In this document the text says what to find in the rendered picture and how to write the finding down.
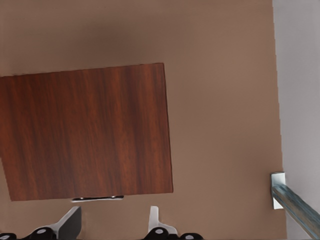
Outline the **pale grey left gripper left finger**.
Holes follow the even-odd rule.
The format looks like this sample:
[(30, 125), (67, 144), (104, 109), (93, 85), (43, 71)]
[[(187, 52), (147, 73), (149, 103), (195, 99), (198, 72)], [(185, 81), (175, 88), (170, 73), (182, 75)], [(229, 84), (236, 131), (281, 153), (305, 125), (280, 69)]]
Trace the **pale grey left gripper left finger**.
[(82, 208), (72, 207), (58, 222), (36, 228), (18, 238), (15, 233), (0, 233), (0, 240), (77, 240), (82, 230)]

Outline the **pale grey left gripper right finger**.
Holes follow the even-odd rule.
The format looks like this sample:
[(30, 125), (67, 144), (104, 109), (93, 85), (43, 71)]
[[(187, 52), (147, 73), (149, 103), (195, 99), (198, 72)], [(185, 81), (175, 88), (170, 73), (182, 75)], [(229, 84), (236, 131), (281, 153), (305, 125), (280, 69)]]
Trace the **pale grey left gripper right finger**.
[(152, 205), (149, 212), (148, 233), (142, 240), (203, 240), (203, 237), (194, 232), (178, 235), (178, 230), (160, 222), (159, 207)]

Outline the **dark red wooden cabinet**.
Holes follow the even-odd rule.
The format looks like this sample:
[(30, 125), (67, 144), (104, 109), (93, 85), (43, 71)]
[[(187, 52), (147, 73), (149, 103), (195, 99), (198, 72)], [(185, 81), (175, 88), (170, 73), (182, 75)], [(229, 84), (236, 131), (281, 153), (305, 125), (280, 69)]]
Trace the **dark red wooden cabinet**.
[(12, 201), (172, 193), (163, 63), (0, 77)]

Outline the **silver frame post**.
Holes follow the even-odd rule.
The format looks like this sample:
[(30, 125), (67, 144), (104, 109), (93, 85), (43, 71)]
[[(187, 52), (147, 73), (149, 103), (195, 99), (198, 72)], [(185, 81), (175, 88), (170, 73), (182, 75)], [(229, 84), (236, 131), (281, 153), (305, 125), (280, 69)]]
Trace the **silver frame post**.
[(320, 240), (320, 214), (286, 184), (284, 172), (270, 174), (270, 192), (274, 210), (285, 210), (315, 240)]

